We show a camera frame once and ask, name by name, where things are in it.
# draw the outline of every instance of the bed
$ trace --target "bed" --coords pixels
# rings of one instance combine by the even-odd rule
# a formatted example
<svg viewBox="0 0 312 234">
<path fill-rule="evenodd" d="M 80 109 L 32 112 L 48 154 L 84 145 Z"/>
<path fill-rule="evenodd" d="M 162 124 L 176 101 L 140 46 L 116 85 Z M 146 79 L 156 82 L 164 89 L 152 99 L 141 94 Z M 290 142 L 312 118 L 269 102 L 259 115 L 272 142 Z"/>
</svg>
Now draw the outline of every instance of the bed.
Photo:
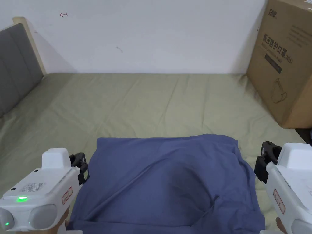
<svg viewBox="0 0 312 234">
<path fill-rule="evenodd" d="M 239 141 L 241 154 L 252 168 L 263 141 L 277 145 L 303 142 L 295 130 L 283 129 L 275 122 L 245 75 L 44 75 L 27 26 L 20 26 L 14 29 L 16 35 L 9 32 L 12 45 L 18 48 L 17 56 L 23 58 L 16 59 L 13 67 L 25 63 L 31 85 L 6 106 L 10 98 L 0 95 L 1 194 L 40 167 L 41 155 L 47 149 L 65 147 L 73 154 L 84 152 L 89 160 L 98 137 L 227 135 Z M 8 45 L 2 36 L 0 61 L 4 63 L 3 47 Z M 29 37 L 30 42 L 16 41 L 17 37 Z M 37 62 L 30 68 L 27 61 L 34 58 Z M 2 93 L 10 93 L 3 78 L 8 70 L 5 66 L 0 70 Z M 7 77 L 27 87 L 20 74 Z M 276 229 L 277 214 L 259 180 L 256 193 L 266 228 Z"/>
</svg>

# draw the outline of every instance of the wrinkled sheet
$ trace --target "wrinkled sheet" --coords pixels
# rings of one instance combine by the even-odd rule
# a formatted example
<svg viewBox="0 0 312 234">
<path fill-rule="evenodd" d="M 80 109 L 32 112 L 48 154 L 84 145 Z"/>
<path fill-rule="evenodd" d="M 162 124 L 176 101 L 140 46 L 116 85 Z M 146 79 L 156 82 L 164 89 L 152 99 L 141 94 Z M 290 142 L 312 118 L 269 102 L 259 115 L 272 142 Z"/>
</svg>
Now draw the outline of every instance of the wrinkled sheet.
<svg viewBox="0 0 312 234">
<path fill-rule="evenodd" d="M 258 234 L 255 175 L 233 138 L 99 138 L 69 229 Z"/>
<path fill-rule="evenodd" d="M 99 137 L 206 133 L 237 139 L 252 168 L 263 141 L 303 142 L 275 122 L 246 76 L 48 74 L 0 118 L 0 193 L 41 167 L 49 148 L 84 152 L 89 161 Z M 256 193 L 266 228 L 276 229 L 277 214 L 257 179 Z"/>
</svg>

